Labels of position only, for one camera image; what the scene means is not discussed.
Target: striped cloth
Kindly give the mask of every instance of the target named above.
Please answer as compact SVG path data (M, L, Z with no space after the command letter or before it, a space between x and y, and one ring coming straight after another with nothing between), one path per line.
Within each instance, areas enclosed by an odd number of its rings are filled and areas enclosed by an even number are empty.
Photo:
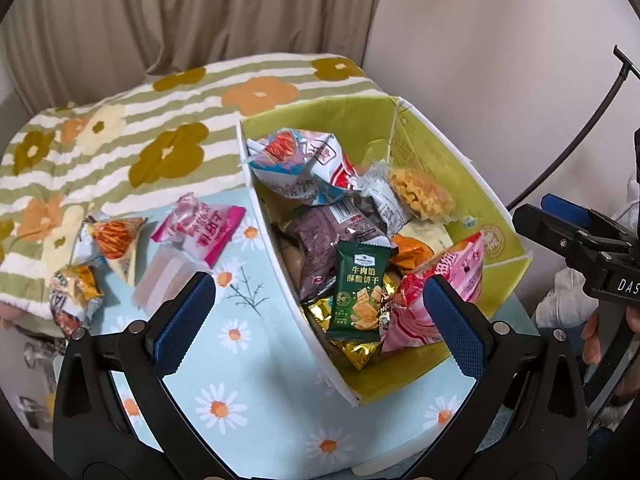
M90 210L131 216L242 186L236 124L294 102L384 95L351 60L263 54L212 63L89 106L44 110L0 164L0 302L50 319L50 277Z

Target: daisy print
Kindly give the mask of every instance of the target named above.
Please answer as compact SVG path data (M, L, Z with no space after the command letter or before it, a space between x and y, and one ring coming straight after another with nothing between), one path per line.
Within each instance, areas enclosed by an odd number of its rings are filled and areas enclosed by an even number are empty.
M129 326L129 323L131 323L132 321L135 321L132 317L118 316L116 318L116 324L111 325L111 328L109 330L114 333L123 332L124 329L126 329L126 327Z
M232 258L226 262L217 264L211 271L211 275L216 282L216 303L223 298L226 292L238 280L238 272L244 265L237 258Z
M238 348L246 350L249 348L248 342L251 341L251 330L247 329L245 321L238 323L237 319L227 321L220 329L220 344L227 350L231 350L234 354L238 352Z
M342 428L329 428L325 431L320 428L318 434L312 433L309 440L305 442L306 452L309 458L319 458L324 464L327 460L331 464L346 462L349 451L353 451L353 446L349 444L351 435L342 434Z
M458 396L451 397L448 402L445 402L444 397L436 397L435 404L435 406L430 404L429 409L423 415L427 419L422 425L424 430L435 428L438 424L447 424L460 407Z
M324 388L325 397L331 397L335 393L334 386L328 381L327 378L325 378L324 374L320 370L318 370L318 373L316 374L314 384L316 386L320 386L322 384L325 387Z
M218 425L221 434L226 434L226 428L236 429L236 426L246 426L247 420L239 412L246 410L245 404L234 404L238 392L231 392L225 399L225 385L215 387L209 385L209 390L200 389L201 397L196 397L200 404L196 412L200 414L200 420L207 421L207 428Z
M252 216L246 215L242 220L242 223L236 229L234 233L233 241L241 244L241 249L244 251L249 248L252 251L259 249L264 250L264 240L260 229L258 229L258 222Z
M120 396L120 402L125 413L129 417L129 421L132 426L136 426L144 423L145 419L142 417L142 412L138 407L136 399L133 398L133 394L127 385L118 386L118 395Z

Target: cream flower print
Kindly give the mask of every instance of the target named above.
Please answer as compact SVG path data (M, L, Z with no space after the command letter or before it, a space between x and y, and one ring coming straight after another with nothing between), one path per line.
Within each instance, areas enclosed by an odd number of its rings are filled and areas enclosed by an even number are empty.
M62 215L62 224L44 238L41 261L46 267L44 275L46 285L49 285L56 272L71 261L71 254L83 219L84 208L79 205L70 206Z
M231 392L225 399L225 385L220 384L216 388L210 384L209 390L201 388L200 394L201 397L196 397L196 402L200 404L196 408L196 412L201 414L200 420L207 421L207 428L212 428L217 424L220 433L226 434L227 427L235 430L236 426L246 426L246 418L238 415L239 412L246 410L246 405L233 404L238 392Z
M318 370L318 373L316 374L314 384L316 386L320 386L321 384L326 386L326 389L324 390L325 397L331 397L335 393L334 386L329 382L329 380L324 376L324 374L320 370Z
M242 244L241 249L244 251L246 248L250 248L252 251L255 249L264 250L264 240L260 229L258 229L258 222L252 216L246 215L241 224L234 233L233 241Z
M116 318L116 324L115 325L111 325L111 328L109 329L110 332L113 333L119 333L124 331L124 329L126 329L127 326L129 326L129 323L131 323L132 321L135 321L135 319L133 319L132 317L122 317L122 316L118 316Z
M224 297L226 292L238 280L238 272L244 262L237 258L232 258L225 262L220 262L211 271L211 275L216 282L216 304Z
M234 354L238 352L238 347L242 350L249 348L248 342L251 341L251 330L247 329L245 321L238 323L237 319L227 321L220 329L222 334L218 335L220 344L227 350L231 350Z
M460 407L458 396L453 396L449 402L445 402L444 397L436 397L436 405L429 405L429 409L423 415L427 421L422 425L424 430L435 428L438 424L447 424Z
M129 390L129 387L118 386L118 395L120 396L120 402L122 402L122 407L124 408L125 413L129 416L131 425L136 426L138 424L143 424L145 419L142 417L142 412L140 412L138 403L136 402L136 399L133 398L133 394L131 393L131 390Z
M311 434L306 445L306 452L309 458L320 457L320 463L324 464L329 460L332 464L335 461L346 462L348 451L353 451L353 446L348 444L351 435L342 434L342 428L329 428L325 431L320 428L318 434Z
M123 105L104 105L76 137L76 145L85 155L93 155L102 145L118 138L126 126Z

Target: curtain fold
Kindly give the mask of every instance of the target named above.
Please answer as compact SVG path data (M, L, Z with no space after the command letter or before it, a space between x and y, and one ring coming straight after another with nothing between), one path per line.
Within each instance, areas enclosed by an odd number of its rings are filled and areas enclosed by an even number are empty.
M362 62L374 0L15 0L0 52L31 113L260 52Z

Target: screw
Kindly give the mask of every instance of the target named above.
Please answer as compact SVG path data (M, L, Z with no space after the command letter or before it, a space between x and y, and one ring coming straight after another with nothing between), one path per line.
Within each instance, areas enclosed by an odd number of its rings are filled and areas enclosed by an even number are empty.
M566 332L564 330L556 328L554 330L554 337L558 339L558 341L566 341Z
M83 328L83 327L76 328L71 333L71 339L77 341L78 339L82 339L84 337L84 334L86 334L86 329L85 328Z
M511 328L509 327L509 325L502 321L497 321L494 323L494 331L500 335L508 334L510 330Z
M145 325L146 324L145 324L144 321L142 321L141 319L137 319L137 320L132 321L131 323L129 323L129 326L127 327L127 329L132 334L139 334L140 332L142 332L145 329Z

